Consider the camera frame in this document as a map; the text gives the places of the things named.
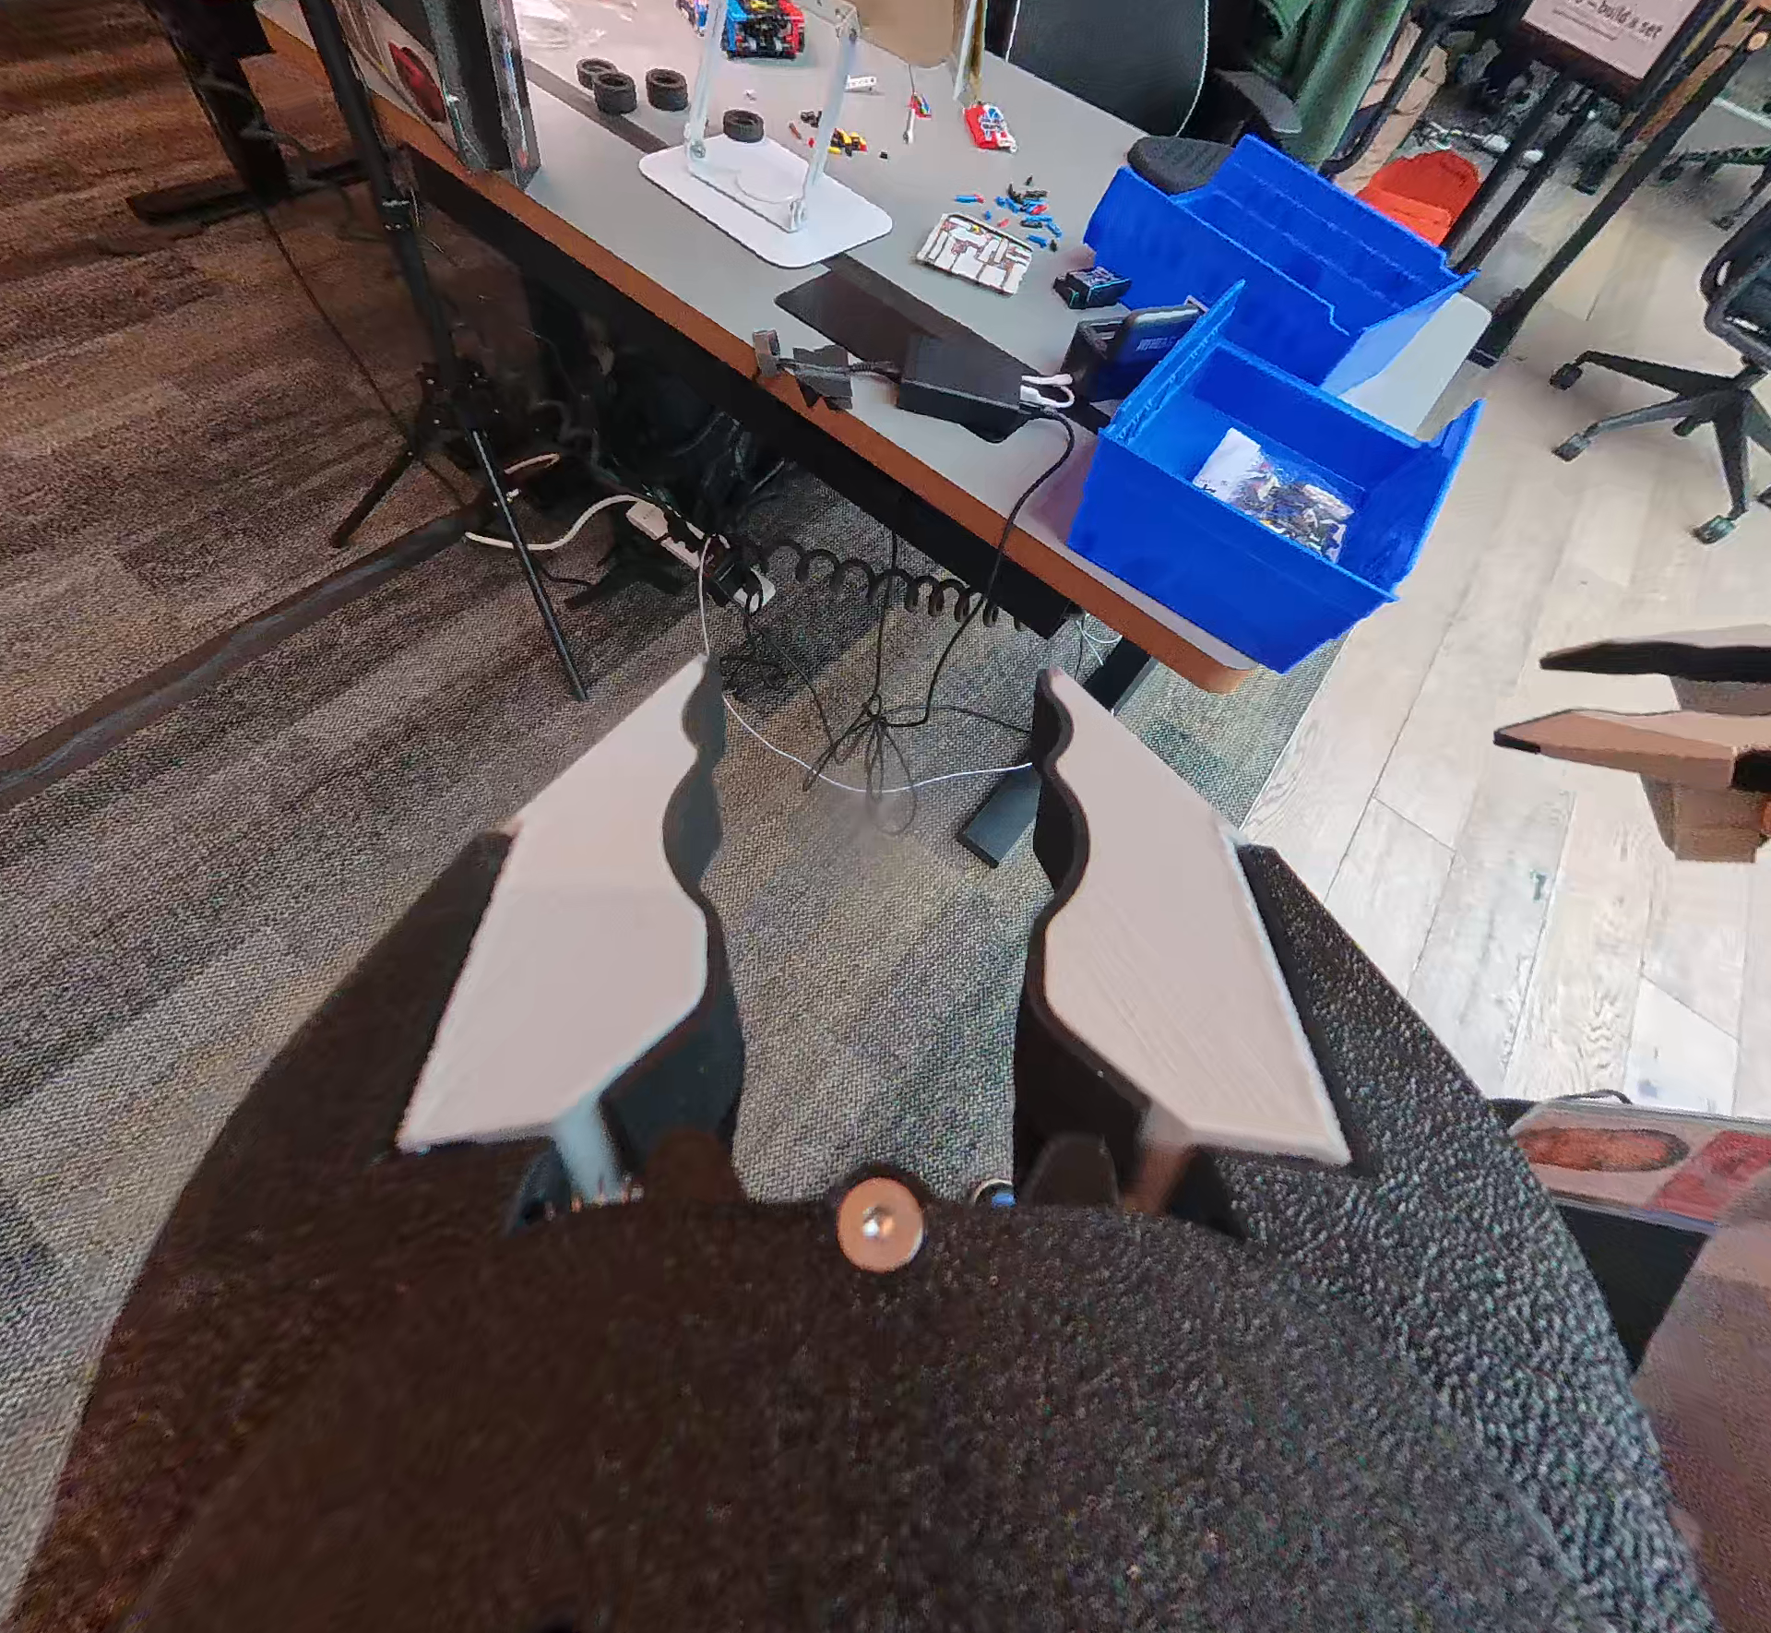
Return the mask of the red plastic stool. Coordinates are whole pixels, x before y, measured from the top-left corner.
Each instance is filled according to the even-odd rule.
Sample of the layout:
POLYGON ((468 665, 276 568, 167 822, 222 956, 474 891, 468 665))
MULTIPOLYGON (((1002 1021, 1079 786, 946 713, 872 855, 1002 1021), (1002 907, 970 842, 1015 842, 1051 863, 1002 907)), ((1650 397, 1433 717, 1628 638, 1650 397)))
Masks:
POLYGON ((1469 214, 1484 174, 1458 152, 1417 152, 1386 160, 1364 187, 1359 203, 1444 247, 1454 219, 1469 214))

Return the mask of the white power strip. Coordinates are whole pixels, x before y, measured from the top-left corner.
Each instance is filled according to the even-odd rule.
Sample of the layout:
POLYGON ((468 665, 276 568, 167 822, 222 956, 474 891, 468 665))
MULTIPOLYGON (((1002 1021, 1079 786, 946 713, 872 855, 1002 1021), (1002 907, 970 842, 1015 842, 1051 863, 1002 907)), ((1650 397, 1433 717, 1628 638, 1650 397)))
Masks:
POLYGON ((731 541, 707 537, 683 517, 659 506, 655 500, 635 500, 627 522, 649 541, 660 556, 683 562, 710 602, 756 615, 777 598, 772 581, 744 558, 731 541))

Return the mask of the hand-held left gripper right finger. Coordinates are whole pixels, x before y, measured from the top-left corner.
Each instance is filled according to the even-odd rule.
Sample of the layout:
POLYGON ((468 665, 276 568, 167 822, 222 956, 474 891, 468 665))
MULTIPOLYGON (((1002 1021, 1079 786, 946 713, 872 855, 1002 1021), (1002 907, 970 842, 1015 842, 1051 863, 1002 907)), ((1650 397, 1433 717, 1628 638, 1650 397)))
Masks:
POLYGON ((1163 1213, 1210 1160, 1347 1169, 1317 1048, 1219 811, 1071 677, 1033 694, 1033 920, 1013 1027, 1013 1185, 1086 1160, 1163 1213))

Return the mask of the blue plastic bin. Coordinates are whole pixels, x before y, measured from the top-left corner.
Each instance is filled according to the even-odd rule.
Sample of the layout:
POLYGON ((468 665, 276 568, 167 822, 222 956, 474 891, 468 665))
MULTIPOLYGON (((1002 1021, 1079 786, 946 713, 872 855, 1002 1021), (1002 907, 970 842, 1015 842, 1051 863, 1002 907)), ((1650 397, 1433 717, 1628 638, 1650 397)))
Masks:
POLYGON ((1332 397, 1378 376, 1469 285, 1438 243, 1261 139, 1176 198, 1117 168, 1079 243, 1130 281, 1131 313, 1232 297, 1228 339, 1332 397))
POLYGON ((1484 405, 1417 441, 1235 348, 1228 317, 1232 297, 1211 303, 1098 433, 1069 548, 1247 665, 1296 671, 1397 602, 1484 405), (1226 428, 1253 433, 1347 493, 1357 517, 1341 562, 1192 486, 1226 428))

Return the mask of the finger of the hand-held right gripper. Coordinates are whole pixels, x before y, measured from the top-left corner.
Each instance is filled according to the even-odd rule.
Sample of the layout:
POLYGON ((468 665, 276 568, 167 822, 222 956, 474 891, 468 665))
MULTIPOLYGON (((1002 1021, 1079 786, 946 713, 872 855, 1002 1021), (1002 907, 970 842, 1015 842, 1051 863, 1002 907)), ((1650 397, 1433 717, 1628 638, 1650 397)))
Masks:
POLYGON ((1506 722, 1499 750, 1628 772, 1688 792, 1771 792, 1771 719, 1702 713, 1559 713, 1506 722))
POLYGON ((1691 626, 1635 638, 1601 638, 1538 654, 1542 671, 1658 677, 1680 713, 1765 717, 1771 626, 1691 626))

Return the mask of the black power adapter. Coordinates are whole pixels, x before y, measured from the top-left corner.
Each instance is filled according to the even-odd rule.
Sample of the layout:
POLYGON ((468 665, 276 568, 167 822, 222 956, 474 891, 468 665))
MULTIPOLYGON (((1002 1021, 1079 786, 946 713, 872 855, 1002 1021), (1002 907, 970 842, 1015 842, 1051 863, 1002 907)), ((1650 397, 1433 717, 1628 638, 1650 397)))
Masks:
POLYGON ((897 365, 897 413, 1002 442, 1030 420, 1021 383, 1021 365, 986 345, 910 337, 897 365))

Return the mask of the person's grey patterned sweatshirt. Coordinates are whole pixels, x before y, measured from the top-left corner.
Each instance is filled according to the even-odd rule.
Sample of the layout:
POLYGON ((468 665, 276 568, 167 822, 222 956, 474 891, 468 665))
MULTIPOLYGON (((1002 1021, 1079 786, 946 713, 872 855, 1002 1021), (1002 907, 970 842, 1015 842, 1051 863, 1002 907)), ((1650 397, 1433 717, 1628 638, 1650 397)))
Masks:
POLYGON ((1771 1626, 1771 1228, 1737 1208, 1688 1269, 1635 1374, 1715 1623, 1771 1626))

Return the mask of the printed flat box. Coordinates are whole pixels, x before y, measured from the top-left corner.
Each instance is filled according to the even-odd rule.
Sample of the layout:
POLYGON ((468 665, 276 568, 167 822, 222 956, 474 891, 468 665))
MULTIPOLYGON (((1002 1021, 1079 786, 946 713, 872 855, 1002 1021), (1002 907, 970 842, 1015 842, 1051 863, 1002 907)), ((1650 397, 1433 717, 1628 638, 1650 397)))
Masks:
POLYGON ((1506 1129, 1538 1185, 1619 1217, 1715 1232, 1771 1169, 1764 1120, 1559 1099, 1506 1129))

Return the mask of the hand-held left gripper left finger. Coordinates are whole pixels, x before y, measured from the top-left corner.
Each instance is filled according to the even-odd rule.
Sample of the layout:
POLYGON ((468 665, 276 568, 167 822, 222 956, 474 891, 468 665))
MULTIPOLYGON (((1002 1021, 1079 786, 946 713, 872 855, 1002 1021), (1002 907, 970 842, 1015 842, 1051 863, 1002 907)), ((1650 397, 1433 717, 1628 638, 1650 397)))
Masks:
POLYGON ((670 1133, 731 1149, 744 1041, 700 891, 723 750, 719 671, 687 658, 505 822, 397 1156, 551 1141, 598 1201, 670 1133))

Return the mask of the clear bag of toy pieces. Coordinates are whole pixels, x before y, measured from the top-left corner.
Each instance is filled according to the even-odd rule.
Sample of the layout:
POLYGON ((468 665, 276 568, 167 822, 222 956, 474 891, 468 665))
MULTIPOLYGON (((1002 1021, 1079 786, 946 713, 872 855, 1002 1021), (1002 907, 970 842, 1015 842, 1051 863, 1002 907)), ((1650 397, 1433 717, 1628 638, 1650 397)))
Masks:
POLYGON ((1267 529, 1272 537, 1341 562, 1357 502, 1328 476, 1253 441, 1253 433, 1226 428, 1192 476, 1192 486, 1267 529))

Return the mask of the scatter of toy pins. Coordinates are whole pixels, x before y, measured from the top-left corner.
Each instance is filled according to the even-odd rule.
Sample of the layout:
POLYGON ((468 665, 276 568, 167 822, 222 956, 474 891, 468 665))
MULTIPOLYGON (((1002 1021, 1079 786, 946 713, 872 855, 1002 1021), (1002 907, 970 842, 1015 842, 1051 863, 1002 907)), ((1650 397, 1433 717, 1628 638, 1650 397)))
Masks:
POLYGON ((1051 215, 1050 191, 1033 182, 1010 184, 998 198, 961 191, 950 203, 958 215, 964 215, 988 233, 1015 237, 1030 247, 1062 247, 1065 243, 1065 228, 1051 215))

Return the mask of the black open case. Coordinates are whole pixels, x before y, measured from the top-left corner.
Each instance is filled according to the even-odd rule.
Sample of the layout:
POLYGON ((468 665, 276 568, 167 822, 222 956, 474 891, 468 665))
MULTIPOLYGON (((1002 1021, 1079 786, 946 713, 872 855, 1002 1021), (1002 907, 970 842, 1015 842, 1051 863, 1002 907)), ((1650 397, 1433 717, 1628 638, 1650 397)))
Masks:
POLYGON ((1065 351, 1071 405, 1106 408, 1130 391, 1206 320, 1202 301, 1086 320, 1065 351))

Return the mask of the folded sticker sheet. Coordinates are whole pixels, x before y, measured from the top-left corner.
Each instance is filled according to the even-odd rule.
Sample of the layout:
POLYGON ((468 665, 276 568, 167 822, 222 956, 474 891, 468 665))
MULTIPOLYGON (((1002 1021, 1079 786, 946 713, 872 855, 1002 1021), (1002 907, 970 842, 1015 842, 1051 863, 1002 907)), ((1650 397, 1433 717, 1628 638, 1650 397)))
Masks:
POLYGON ((1015 297, 1033 269, 1033 247, 988 219, 946 214, 920 237, 913 265, 993 297, 1015 297))

